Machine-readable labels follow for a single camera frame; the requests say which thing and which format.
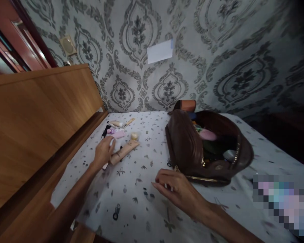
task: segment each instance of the pixelated area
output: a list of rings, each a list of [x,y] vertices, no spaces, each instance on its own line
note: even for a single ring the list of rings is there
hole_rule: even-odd
[[[253,201],[304,240],[304,175],[255,175]]]

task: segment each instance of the makeup bag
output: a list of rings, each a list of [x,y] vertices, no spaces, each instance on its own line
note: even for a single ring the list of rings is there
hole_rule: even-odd
[[[188,112],[194,112],[196,101],[178,101],[166,126],[166,138],[172,167],[183,173],[191,182],[207,186],[226,186],[231,178],[250,165],[253,149],[240,129],[230,119],[211,112],[196,113],[195,122],[202,128],[224,138],[235,150],[231,161],[219,156],[218,159],[204,156],[203,141],[189,118]]]

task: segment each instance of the wall plate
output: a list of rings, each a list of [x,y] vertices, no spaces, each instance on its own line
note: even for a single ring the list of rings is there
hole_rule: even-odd
[[[75,49],[72,39],[69,35],[66,35],[63,38],[59,39],[59,41],[67,56],[77,53],[77,50]]]

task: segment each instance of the white patterned bed sheet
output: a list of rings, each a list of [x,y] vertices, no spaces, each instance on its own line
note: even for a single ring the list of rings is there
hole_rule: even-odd
[[[222,208],[264,242],[290,242],[294,235],[255,208],[254,174],[304,174],[304,165],[280,150],[239,117],[222,114],[237,124],[253,146],[251,165],[221,188],[193,184],[203,197]],[[171,169],[165,126],[170,116],[163,111],[111,113],[81,146],[53,191],[57,207],[94,159],[95,147],[107,121],[135,120],[125,128],[125,145],[131,132],[139,132],[140,145],[115,166],[100,171],[92,182],[77,220],[112,242],[225,242],[207,227],[192,221],[152,185],[157,172]],[[117,220],[113,214],[119,212]]]

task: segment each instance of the wallpaper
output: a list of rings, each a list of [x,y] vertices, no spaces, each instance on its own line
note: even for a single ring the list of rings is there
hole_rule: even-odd
[[[304,106],[304,14],[295,0],[22,0],[59,66],[69,34],[109,112],[197,111],[246,121]],[[173,57],[147,47],[173,39]]]

